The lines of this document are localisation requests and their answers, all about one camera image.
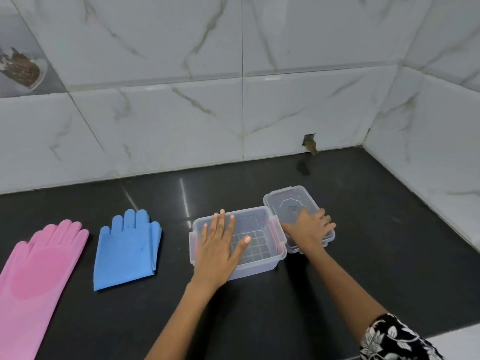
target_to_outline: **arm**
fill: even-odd
[[[339,313],[360,344],[369,325],[387,313],[341,266],[321,244],[325,234],[336,227],[320,209],[313,215],[302,210],[295,224],[282,223],[283,230],[297,243],[322,278]]]
[[[184,359],[195,328],[208,302],[235,270],[251,238],[246,236],[230,254],[235,217],[225,228],[225,211],[215,213],[208,229],[203,227],[195,258],[195,273],[180,303],[145,360]]]

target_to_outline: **open plastic container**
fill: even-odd
[[[230,250],[235,250],[245,236],[251,237],[248,248],[242,255],[237,268],[228,280],[252,276],[274,269],[280,260],[285,259],[287,238],[280,226],[279,218],[268,207],[247,208],[225,213],[225,227],[230,215],[235,215],[235,230]],[[204,224],[210,225],[213,216],[197,218],[189,233],[190,263],[195,266],[195,254]]]
[[[310,215],[319,210],[314,199],[302,186],[287,187],[265,194],[263,204],[270,208],[280,221],[287,224],[294,224],[297,221],[302,206],[307,208]],[[331,230],[321,241],[323,247],[326,247],[333,239],[335,239],[335,231]],[[286,236],[285,247],[289,254],[298,252],[302,254],[298,246],[295,245],[295,242],[288,235]]]

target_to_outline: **plastic lid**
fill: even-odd
[[[272,213],[277,215],[281,222],[287,224],[294,224],[297,221],[302,207],[306,207],[309,214],[313,214],[319,209],[314,199],[302,186],[286,187],[265,194],[263,204],[270,208]],[[300,249],[295,245],[295,242],[289,236],[287,236],[286,239],[287,252],[290,254],[298,253]],[[321,243],[325,247],[329,242],[333,241],[333,239],[335,239],[335,231],[331,230],[325,235]]]

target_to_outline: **pink glove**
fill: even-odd
[[[34,360],[88,237],[63,220],[13,249],[0,274],[0,360]]]

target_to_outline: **sleeve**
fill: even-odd
[[[360,344],[362,360],[444,360],[427,340],[396,316],[384,314],[367,329]]]

